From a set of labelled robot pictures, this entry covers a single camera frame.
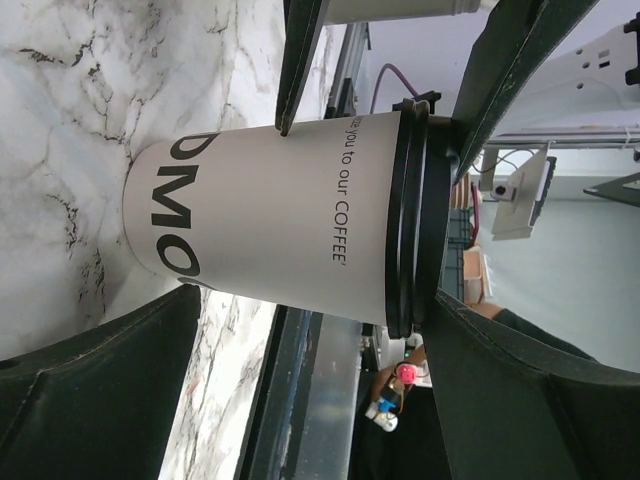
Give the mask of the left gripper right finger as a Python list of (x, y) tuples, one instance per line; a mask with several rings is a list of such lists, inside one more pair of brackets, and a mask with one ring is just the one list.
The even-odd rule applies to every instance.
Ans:
[(639, 376), (554, 349), (444, 292), (427, 357), (455, 479), (636, 479)]

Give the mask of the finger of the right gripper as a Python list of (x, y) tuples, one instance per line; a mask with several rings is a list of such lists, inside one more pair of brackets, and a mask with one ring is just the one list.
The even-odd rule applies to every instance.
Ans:
[(452, 114), (457, 173), (466, 174), (517, 94), (595, 3), (500, 0), (475, 41)]
[(275, 128), (287, 136), (309, 75), (329, 0), (284, 2), (285, 45), (276, 101)]

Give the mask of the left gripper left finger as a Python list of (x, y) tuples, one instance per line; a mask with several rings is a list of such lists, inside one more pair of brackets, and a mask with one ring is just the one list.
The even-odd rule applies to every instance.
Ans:
[(181, 286), (2, 361), (2, 478), (157, 478), (200, 311), (199, 288)]

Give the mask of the white paper cup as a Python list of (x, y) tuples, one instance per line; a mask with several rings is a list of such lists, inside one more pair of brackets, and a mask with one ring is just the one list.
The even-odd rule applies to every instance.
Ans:
[(333, 0), (325, 25), (403, 20), (490, 11), (498, 0)]
[(153, 144), (128, 174), (126, 238), (184, 283), (384, 324), (396, 112)]

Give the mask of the black coffee cup lid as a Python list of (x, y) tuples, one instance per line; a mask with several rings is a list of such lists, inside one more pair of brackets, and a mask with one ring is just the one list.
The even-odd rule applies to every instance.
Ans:
[(385, 318), (393, 339), (422, 325), (435, 302), (445, 264), (449, 210), (458, 152), (445, 117), (425, 101), (405, 99), (393, 110), (399, 125), (385, 244)]

